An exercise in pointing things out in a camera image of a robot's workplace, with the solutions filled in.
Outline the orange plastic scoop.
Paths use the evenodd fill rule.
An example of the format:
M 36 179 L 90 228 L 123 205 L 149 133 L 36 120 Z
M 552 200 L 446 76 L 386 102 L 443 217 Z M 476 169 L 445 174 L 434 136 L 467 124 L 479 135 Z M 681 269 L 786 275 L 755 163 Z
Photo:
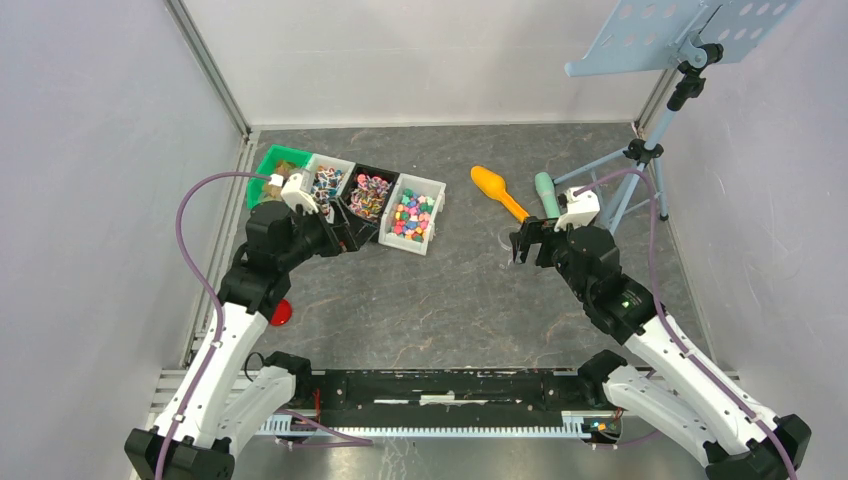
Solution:
M 522 223 L 529 213 L 509 194 L 505 180 L 495 172 L 475 165 L 470 170 L 473 183 L 488 198 L 499 202 L 519 223 Z

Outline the clear plastic jar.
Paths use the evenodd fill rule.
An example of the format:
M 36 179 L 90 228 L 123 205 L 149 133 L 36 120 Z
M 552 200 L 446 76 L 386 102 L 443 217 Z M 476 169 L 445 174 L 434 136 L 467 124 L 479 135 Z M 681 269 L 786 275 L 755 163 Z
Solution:
M 501 246 L 501 248 L 505 251 L 510 252 L 511 254 L 512 254 L 512 249 L 511 249 L 511 245 L 510 245 L 510 241 L 509 241 L 508 236 L 511 232 L 514 232 L 514 231 L 517 231 L 517 230 L 519 230 L 519 229 L 507 227 L 507 228 L 500 230 L 497 234 L 497 240 L 498 240 L 498 243 Z

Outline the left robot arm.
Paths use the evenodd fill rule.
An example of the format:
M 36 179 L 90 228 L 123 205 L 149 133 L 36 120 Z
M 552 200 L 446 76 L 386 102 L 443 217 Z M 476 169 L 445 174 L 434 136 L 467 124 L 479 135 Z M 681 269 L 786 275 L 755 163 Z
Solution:
M 314 394 L 311 364 L 275 352 L 254 380 L 231 394 L 261 334 L 280 324 L 291 272 L 312 257 L 359 250 L 374 227 L 339 200 L 332 213 L 305 213 L 282 202 L 257 205 L 214 295 L 215 320 L 171 401 L 147 430 L 134 429 L 124 451 L 141 479 L 229 479 L 247 442 L 274 412 L 306 405 Z

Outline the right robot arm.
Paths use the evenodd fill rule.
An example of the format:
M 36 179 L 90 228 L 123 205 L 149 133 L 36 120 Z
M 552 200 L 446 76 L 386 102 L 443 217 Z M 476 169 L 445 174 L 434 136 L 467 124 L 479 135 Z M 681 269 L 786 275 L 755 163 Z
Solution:
M 602 333 L 645 361 L 656 386 L 620 355 L 584 363 L 577 392 L 591 408 L 629 411 L 686 450 L 710 479 L 795 479 L 812 431 L 795 414 L 778 416 L 734 383 L 694 343 L 651 290 L 623 272 L 613 236 L 596 226 L 556 230 L 528 217 L 510 233 L 512 259 L 554 268 Z

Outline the black swirl lollipop bin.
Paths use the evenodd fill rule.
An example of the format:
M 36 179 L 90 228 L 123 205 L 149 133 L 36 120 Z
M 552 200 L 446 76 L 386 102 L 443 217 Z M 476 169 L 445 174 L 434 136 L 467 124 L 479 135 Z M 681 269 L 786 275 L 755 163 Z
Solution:
M 359 243 L 376 243 L 399 173 L 356 163 L 340 195 L 342 211 Z

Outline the white lollipop bin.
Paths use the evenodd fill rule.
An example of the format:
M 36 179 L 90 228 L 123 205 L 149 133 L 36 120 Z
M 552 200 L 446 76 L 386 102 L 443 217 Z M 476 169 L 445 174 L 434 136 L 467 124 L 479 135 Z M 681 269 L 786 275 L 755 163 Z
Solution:
M 354 162 L 317 153 L 307 163 L 312 178 L 310 194 L 329 224 L 336 218 L 330 200 L 341 195 L 354 167 Z

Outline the white star candy bin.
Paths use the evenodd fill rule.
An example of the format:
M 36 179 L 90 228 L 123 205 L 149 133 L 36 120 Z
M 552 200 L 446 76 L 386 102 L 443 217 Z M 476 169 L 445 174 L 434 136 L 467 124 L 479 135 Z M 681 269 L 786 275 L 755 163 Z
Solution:
M 378 243 L 425 256 L 445 203 L 446 184 L 400 174 L 385 204 Z

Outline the green candy bin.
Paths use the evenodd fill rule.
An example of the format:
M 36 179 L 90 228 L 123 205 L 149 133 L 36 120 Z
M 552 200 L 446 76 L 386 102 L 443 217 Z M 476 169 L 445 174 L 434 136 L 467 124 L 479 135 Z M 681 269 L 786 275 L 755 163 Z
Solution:
M 311 152 L 274 144 L 267 151 L 255 173 L 270 177 L 279 167 L 283 167 L 285 172 L 292 169 L 305 168 L 311 158 Z M 257 178 L 252 178 L 248 181 L 246 206 L 249 210 L 260 203 L 263 188 L 267 183 L 267 180 Z

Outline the red jar lid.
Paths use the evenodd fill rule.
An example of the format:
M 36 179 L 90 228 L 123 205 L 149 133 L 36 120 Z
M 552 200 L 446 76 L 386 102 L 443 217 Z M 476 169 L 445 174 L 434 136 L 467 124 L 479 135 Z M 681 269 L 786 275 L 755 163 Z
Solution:
M 292 313 L 291 304 L 286 299 L 283 299 L 276 306 L 269 320 L 269 324 L 274 327 L 283 326 L 290 321 Z

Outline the blue music stand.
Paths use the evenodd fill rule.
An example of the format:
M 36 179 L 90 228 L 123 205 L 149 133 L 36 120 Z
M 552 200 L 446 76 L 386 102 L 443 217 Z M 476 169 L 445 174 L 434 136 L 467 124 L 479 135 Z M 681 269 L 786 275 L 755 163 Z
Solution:
M 554 179 L 561 185 L 626 158 L 652 171 L 656 216 L 667 220 L 661 139 L 687 101 L 703 92 L 705 71 L 743 61 L 787 17 L 794 1 L 620 1 L 587 53 L 565 65 L 571 77 L 659 71 L 650 102 L 661 103 L 656 123 L 627 146 Z

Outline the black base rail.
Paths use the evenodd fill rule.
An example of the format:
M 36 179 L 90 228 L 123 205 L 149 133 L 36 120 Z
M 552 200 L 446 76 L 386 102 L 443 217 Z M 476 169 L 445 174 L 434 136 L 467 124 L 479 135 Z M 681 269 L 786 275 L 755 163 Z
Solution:
M 574 369 L 315 370 L 278 408 L 319 424 L 375 429 L 560 427 L 624 411 Z

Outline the aluminium frame post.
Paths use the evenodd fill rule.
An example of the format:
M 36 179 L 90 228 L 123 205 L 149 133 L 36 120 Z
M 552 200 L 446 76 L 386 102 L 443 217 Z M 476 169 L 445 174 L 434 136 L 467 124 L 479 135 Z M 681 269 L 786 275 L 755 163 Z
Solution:
M 187 5 L 182 0 L 164 0 L 178 30 L 186 41 L 189 50 L 197 61 L 201 71 L 211 85 L 217 98 L 220 100 L 225 112 L 234 127 L 244 137 L 252 133 L 250 123 L 246 119 L 241 108 L 227 85 L 221 70 L 216 64 L 212 52 L 203 39 L 195 21 L 189 12 Z

